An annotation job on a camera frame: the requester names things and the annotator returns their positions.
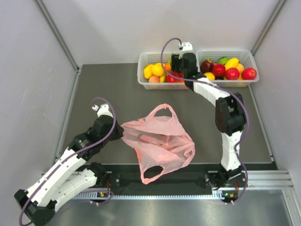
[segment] plastic bag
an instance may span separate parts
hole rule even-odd
[[[172,117],[155,116],[163,108],[169,108]],[[121,127],[124,129],[122,140],[136,150],[144,184],[186,167],[194,157],[194,143],[170,105],[159,105],[145,118],[126,122]],[[162,172],[144,178],[145,171],[154,166],[161,166]]]

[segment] wall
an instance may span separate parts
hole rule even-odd
[[[161,51],[172,37],[190,41],[195,50],[251,49],[278,0],[43,2],[82,65],[138,62],[140,53]]]
[[[287,1],[260,46],[255,84],[263,117],[280,166],[288,169],[301,200],[301,2]]]
[[[75,71],[32,0],[1,1],[0,21],[0,219],[16,226],[14,193],[49,169]]]

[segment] basket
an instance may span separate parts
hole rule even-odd
[[[213,62],[217,63],[222,57],[238,58],[239,62],[245,67],[252,67],[257,71],[257,76],[254,80],[214,80],[213,83],[220,87],[245,87],[250,83],[257,82],[259,80],[258,69],[249,50],[245,49],[206,49],[198,50],[196,53],[198,67],[203,58],[210,58]]]
[[[163,54],[163,63],[167,63],[171,57],[171,55],[175,52],[164,52]],[[138,61],[138,82],[144,86],[146,89],[187,89],[185,83],[183,82],[175,82],[175,83],[148,83],[147,79],[144,77],[143,71],[146,65],[154,65],[160,62],[161,52],[154,53],[142,53],[140,54]]]

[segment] dark red apple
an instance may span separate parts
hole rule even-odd
[[[202,73],[211,72],[213,68],[213,62],[211,60],[204,60],[201,63],[200,70]]]
[[[257,75],[257,71],[254,68],[246,68],[242,73],[241,73],[241,77],[244,80],[253,80],[256,78]]]
[[[239,78],[239,70],[235,67],[226,70],[225,78],[227,80],[237,80]]]
[[[212,68],[212,73],[215,77],[222,77],[226,72],[226,68],[222,64],[215,64]]]

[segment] robotic arm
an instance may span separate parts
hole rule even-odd
[[[215,84],[198,72],[198,63],[195,54],[192,53],[192,45],[184,42],[179,45],[179,49],[182,50],[180,54],[172,54],[171,57],[172,71],[182,73],[186,79],[202,81],[203,83],[185,81],[185,85],[195,93],[202,95],[215,107],[215,124],[222,134],[223,150],[219,176],[222,184],[227,184],[241,174],[241,164],[238,159],[239,146],[237,146],[236,153],[235,145],[242,135],[246,116],[234,97],[216,89]],[[241,94],[236,93],[235,95],[243,103]]]
[[[47,224],[54,214],[71,198],[81,191],[92,187],[106,187],[107,174],[101,164],[93,162],[84,169],[77,177],[67,181],[68,177],[80,166],[84,165],[91,157],[100,152],[109,141],[122,137],[123,129],[116,123],[111,135],[99,145],[87,151],[83,151],[65,160],[78,150],[90,146],[104,138],[113,125],[113,116],[108,105],[100,107],[94,105],[93,110],[97,112],[97,118],[92,127],[85,133],[77,135],[64,151],[63,155],[55,165],[33,186],[26,191],[19,190],[15,199],[23,208],[28,199],[38,189],[42,182],[43,187],[37,191],[25,209],[25,214],[35,226]]]

